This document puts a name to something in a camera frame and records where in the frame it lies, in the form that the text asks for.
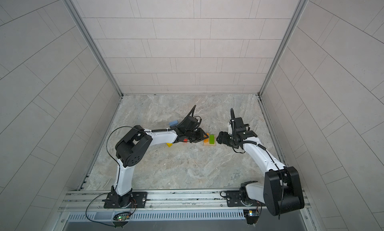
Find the green wood block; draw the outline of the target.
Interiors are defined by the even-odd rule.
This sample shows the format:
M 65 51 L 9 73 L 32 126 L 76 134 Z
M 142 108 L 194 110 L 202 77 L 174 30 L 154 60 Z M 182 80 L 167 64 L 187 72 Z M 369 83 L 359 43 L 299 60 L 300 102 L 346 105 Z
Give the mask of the green wood block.
M 214 145 L 216 143 L 215 135 L 209 135 L 209 144 Z

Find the light blue wood block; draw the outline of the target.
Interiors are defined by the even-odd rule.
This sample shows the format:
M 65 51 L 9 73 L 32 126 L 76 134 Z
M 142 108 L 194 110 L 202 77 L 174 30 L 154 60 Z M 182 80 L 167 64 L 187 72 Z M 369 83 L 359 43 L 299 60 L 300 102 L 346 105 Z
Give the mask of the light blue wood block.
M 169 122 L 170 127 L 175 127 L 179 124 L 177 120 Z

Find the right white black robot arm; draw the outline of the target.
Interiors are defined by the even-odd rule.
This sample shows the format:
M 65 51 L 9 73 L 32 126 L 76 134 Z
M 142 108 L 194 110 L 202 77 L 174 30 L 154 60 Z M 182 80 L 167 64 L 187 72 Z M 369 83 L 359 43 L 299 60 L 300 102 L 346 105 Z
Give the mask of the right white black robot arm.
M 248 181 L 241 184 L 238 204 L 254 206 L 265 204 L 273 216 L 278 216 L 305 207 L 304 195 L 299 172 L 275 158 L 261 143 L 253 131 L 237 134 L 220 132 L 218 144 L 224 144 L 235 150 L 241 149 L 256 162 L 264 173 L 264 182 Z

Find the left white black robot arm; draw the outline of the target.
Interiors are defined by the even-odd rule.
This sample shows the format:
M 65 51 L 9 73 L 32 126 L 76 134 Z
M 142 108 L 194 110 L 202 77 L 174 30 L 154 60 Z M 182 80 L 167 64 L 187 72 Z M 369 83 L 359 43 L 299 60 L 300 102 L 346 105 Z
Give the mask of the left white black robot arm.
M 134 204 L 133 174 L 135 166 L 143 159 L 148 148 L 160 144 L 198 143 L 209 138 L 202 128 L 180 130 L 167 128 L 148 130 L 136 125 L 115 145 L 117 177 L 111 191 L 104 200 L 104 208 L 126 208 Z

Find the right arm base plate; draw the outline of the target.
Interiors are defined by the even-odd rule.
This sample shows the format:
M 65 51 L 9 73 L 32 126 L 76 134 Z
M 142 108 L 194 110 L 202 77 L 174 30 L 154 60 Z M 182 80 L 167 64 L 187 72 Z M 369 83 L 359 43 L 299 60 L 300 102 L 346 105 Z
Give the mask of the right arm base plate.
M 228 207 L 265 207 L 265 204 L 259 201 L 242 201 L 241 192 L 236 191 L 221 191 L 220 196 L 227 202 Z

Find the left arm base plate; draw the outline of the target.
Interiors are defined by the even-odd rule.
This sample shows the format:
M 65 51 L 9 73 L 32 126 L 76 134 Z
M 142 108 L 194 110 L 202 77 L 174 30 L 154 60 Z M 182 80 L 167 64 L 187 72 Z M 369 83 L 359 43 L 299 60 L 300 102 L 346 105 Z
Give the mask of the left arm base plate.
M 110 192 L 103 199 L 104 209 L 144 208 L 147 201 L 147 192 L 128 192 L 123 196 Z

